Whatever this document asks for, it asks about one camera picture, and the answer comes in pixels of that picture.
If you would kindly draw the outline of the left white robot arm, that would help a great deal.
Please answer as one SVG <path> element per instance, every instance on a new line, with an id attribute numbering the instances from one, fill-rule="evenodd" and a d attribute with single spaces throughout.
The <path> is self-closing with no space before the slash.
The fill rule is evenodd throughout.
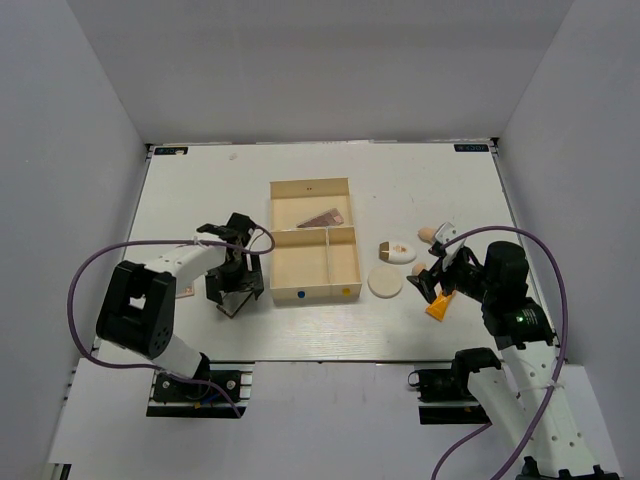
<path id="1" fill-rule="evenodd" d="M 233 318 L 264 291 L 260 255 L 249 244 L 259 226 L 233 213 L 226 224 L 204 224 L 195 238 L 147 263 L 125 260 L 112 274 L 96 333 L 177 376 L 177 387 L 199 399 L 211 387 L 208 357 L 174 333 L 177 295 L 202 277 L 205 297 Z"/>

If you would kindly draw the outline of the gold rectangular makeup case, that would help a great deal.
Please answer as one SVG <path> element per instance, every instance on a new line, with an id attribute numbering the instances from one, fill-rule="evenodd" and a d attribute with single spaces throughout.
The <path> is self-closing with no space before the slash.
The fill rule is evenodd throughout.
<path id="1" fill-rule="evenodd" d="M 222 302 L 217 305 L 217 309 L 228 318 L 234 318 L 244 305 L 254 298 L 251 291 L 245 292 L 225 292 L 222 295 Z"/>

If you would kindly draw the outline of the round cream powder puff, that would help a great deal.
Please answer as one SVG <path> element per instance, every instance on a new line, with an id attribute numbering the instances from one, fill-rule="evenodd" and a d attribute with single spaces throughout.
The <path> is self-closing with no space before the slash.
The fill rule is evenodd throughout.
<path id="1" fill-rule="evenodd" d="M 403 279 L 397 267 L 381 265 L 371 269 L 367 277 L 367 285 L 376 297 L 390 299 L 401 292 Z"/>

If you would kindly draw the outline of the brown eyeshadow palette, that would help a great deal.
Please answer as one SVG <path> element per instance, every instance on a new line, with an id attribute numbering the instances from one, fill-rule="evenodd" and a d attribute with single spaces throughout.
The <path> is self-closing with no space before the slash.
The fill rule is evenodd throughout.
<path id="1" fill-rule="evenodd" d="M 340 226 L 344 224 L 344 216 L 337 208 L 331 208 L 322 213 L 316 214 L 311 218 L 296 224 L 299 229 L 302 228 L 327 228 Z"/>

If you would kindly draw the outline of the orange sunscreen tube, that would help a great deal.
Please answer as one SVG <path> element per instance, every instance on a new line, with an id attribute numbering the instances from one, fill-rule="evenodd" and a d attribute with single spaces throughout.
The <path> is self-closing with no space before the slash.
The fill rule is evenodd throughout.
<path id="1" fill-rule="evenodd" d="M 436 300 L 426 307 L 425 313 L 431 318 L 442 322 L 446 316 L 448 307 L 455 295 L 455 292 L 449 295 L 446 295 L 443 292 L 439 293 L 436 297 Z"/>

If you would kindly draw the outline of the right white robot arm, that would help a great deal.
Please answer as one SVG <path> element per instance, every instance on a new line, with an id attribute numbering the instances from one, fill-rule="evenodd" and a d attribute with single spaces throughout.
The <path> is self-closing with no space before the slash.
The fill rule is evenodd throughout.
<path id="1" fill-rule="evenodd" d="M 616 479 L 588 447 L 564 391 L 561 346 L 542 307 L 527 294 L 529 264 L 523 248 L 497 241 L 484 262 L 467 247 L 449 255 L 433 246 L 438 259 L 428 270 L 408 276 L 428 302 L 439 293 L 460 293 L 481 306 L 496 347 L 456 353 L 453 390 L 475 398 L 512 454 L 497 472 L 516 462 L 521 479 Z"/>

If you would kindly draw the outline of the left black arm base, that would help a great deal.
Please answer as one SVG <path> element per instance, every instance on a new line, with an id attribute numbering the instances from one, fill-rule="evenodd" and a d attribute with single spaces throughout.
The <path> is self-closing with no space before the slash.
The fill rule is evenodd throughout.
<path id="1" fill-rule="evenodd" d="M 239 419 L 249 403 L 254 367 L 254 363 L 210 362 L 202 373 L 200 384 L 157 373 L 148 396 L 146 416 Z"/>

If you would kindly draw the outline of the beige makeup sponge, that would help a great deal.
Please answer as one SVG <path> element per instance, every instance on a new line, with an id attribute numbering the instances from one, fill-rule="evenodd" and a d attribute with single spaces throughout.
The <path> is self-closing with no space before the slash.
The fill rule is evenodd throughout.
<path id="1" fill-rule="evenodd" d="M 433 244 L 435 242 L 435 234 L 437 230 L 431 227 L 423 227 L 418 230 L 418 237 L 421 241 L 426 242 L 428 244 Z"/>
<path id="2" fill-rule="evenodd" d="M 425 269 L 426 265 L 424 263 L 417 263 L 412 267 L 411 275 L 413 277 L 418 277 Z"/>

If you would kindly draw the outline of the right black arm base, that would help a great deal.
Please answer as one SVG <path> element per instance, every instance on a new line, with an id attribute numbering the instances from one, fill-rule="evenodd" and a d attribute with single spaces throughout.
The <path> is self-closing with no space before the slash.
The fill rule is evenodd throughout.
<path id="1" fill-rule="evenodd" d="M 489 417 L 468 389 L 471 374 L 487 367 L 500 370 L 501 362 L 491 349 L 481 347 L 458 351 L 448 366 L 410 372 L 407 383 L 418 393 L 420 424 L 487 424 Z"/>

